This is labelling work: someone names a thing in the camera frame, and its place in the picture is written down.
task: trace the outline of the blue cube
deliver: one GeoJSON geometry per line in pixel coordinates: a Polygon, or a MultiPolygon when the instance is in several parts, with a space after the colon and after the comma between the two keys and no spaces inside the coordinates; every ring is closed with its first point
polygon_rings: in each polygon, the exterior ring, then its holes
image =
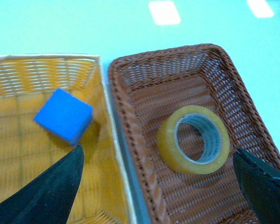
{"type": "Polygon", "coordinates": [[[57,89],[34,120],[72,146],[76,146],[92,121],[92,107],[57,89]]]}

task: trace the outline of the packing tape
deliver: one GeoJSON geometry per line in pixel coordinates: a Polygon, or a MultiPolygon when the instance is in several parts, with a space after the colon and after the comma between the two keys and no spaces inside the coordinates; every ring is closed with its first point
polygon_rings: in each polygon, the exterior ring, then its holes
{"type": "Polygon", "coordinates": [[[157,134],[157,146],[162,159],[175,172],[209,174],[224,165],[230,140],[226,127],[214,112],[190,105],[178,109],[164,121],[157,134]],[[181,123],[195,127],[203,138],[204,150],[197,161],[190,159],[178,144],[177,130],[181,123]]]}

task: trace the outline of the table surface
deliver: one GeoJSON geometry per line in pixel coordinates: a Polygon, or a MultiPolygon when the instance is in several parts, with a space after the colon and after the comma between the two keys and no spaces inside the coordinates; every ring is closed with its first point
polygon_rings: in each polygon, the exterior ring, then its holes
{"type": "Polygon", "coordinates": [[[148,0],[1,0],[0,54],[97,54],[106,73],[120,56],[220,45],[280,151],[280,0],[267,0],[271,18],[257,18],[245,0],[173,2],[177,25],[156,25],[148,0]]]}

